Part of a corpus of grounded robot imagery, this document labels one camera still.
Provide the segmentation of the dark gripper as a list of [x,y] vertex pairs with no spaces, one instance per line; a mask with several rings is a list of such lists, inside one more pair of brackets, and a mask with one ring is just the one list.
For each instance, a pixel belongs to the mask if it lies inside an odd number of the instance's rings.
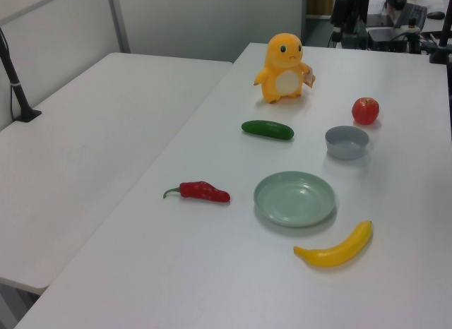
[[367,14],[369,8],[369,0],[346,0],[347,9],[345,21],[347,23],[355,23],[353,36],[358,38],[359,32],[361,38],[367,38],[368,32],[366,28]]

